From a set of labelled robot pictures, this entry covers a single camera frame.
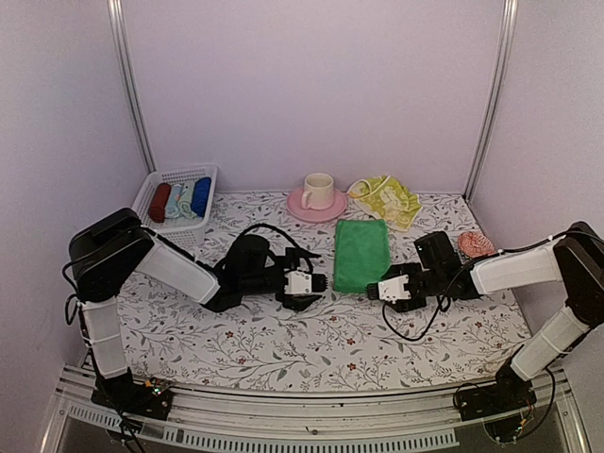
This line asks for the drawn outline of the green microfibre towel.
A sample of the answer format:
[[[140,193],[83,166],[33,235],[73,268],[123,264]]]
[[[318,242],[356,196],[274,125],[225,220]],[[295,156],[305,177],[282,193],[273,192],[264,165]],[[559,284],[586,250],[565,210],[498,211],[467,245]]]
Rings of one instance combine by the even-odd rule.
[[[333,289],[360,294],[391,265],[388,228],[383,220],[340,220],[336,226]]]

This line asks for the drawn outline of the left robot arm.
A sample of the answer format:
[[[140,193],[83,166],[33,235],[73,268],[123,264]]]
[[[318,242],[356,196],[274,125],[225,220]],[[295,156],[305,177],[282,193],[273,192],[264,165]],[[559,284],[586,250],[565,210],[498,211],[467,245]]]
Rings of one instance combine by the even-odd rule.
[[[121,410],[133,409],[141,399],[138,385],[127,378],[117,308],[118,296],[134,276],[155,280],[214,313],[264,294],[287,310],[303,311],[327,289],[326,276],[313,268],[318,255],[271,225],[249,227],[208,265],[124,208],[78,232],[68,256],[61,272],[78,302],[84,342],[97,376],[105,380],[105,396]]]

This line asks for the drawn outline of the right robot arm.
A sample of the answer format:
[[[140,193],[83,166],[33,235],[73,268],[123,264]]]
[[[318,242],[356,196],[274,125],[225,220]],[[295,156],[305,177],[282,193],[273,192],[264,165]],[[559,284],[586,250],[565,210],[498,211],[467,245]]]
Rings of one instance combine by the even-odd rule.
[[[415,248],[419,260],[391,266],[379,282],[368,285],[369,297],[398,312],[415,310],[429,297],[443,304],[505,291],[522,299],[559,300],[497,372],[500,381],[487,397],[495,411],[508,411],[523,398],[525,382],[603,323],[603,239],[586,222],[537,243],[467,261],[442,231],[420,238]]]

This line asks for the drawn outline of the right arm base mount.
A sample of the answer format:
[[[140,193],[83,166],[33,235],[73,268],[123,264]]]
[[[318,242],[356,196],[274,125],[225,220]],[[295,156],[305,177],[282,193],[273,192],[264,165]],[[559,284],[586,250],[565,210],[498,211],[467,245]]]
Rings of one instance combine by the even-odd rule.
[[[515,374],[496,377],[494,383],[484,386],[462,384],[453,395],[453,406],[460,413],[462,421],[529,408],[536,402],[531,382]]]

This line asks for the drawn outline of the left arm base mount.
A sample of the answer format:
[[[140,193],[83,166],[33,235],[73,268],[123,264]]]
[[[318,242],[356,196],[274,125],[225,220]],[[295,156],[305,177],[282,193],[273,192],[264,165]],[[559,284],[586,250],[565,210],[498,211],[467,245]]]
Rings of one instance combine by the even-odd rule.
[[[131,372],[119,377],[98,377],[91,402],[119,414],[140,415],[160,421],[168,419],[174,394],[153,378],[137,383]]]

